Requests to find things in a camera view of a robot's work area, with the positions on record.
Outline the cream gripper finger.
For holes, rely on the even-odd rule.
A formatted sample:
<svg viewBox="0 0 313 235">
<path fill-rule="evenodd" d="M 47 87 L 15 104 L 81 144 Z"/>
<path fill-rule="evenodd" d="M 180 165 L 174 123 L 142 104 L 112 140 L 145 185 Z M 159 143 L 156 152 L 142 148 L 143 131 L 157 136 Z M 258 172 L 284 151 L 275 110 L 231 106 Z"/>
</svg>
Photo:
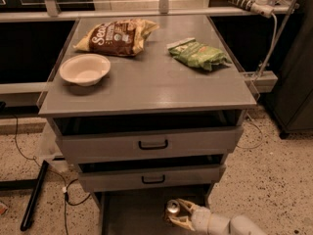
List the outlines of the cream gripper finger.
<svg viewBox="0 0 313 235">
<path fill-rule="evenodd" d="M 169 220 L 173 224 L 180 226 L 184 229 L 191 230 L 191 231 L 195 230 L 195 228 L 193 227 L 191 219 L 186 215 L 185 216 L 171 216 L 169 218 Z"/>
<path fill-rule="evenodd" d="M 184 208 L 188 213 L 193 213 L 198 206 L 190 201 L 187 200 L 183 200 L 183 199 L 177 199 L 177 202 L 179 203 L 179 205 Z"/>
</svg>

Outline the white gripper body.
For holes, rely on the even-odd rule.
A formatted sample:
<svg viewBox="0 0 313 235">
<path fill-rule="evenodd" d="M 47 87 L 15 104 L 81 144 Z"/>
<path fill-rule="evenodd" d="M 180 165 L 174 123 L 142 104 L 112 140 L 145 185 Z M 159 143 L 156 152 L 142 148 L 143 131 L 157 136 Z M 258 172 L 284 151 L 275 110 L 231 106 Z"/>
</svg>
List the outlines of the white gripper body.
<svg viewBox="0 0 313 235">
<path fill-rule="evenodd" d="M 194 230 L 197 233 L 207 233 L 211 211 L 205 207 L 197 207 L 191 215 Z"/>
</svg>

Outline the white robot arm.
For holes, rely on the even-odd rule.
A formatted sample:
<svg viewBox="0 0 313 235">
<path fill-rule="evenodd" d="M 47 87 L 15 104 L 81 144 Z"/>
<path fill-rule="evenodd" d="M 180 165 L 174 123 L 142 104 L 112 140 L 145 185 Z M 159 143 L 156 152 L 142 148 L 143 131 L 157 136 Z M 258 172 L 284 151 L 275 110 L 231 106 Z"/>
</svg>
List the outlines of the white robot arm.
<svg viewBox="0 0 313 235">
<path fill-rule="evenodd" d="M 228 218 L 183 199 L 167 202 L 165 219 L 197 235 L 268 235 L 245 215 Z"/>
</svg>

